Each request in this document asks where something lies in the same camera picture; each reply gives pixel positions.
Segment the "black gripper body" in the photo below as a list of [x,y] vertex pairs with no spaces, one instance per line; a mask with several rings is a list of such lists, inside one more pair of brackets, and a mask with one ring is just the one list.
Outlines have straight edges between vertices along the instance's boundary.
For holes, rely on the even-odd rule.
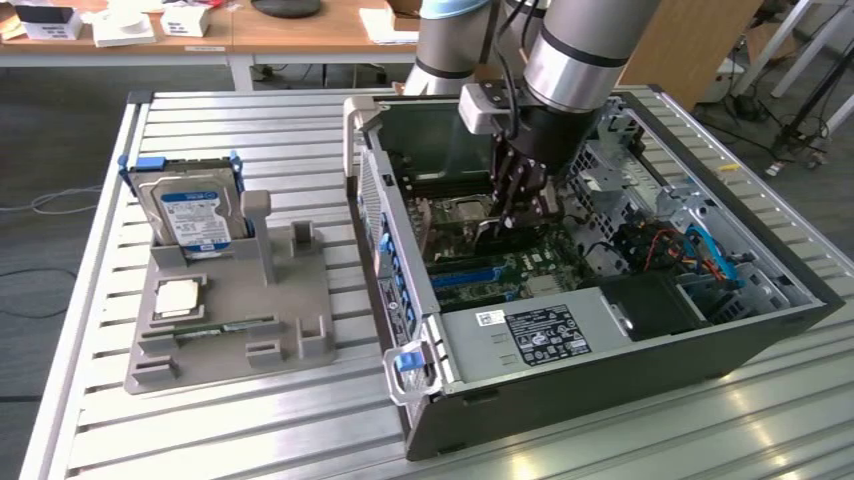
[[598,110],[565,112],[547,106],[523,106],[517,136],[499,142],[501,158],[522,158],[558,175],[575,159],[598,121]]

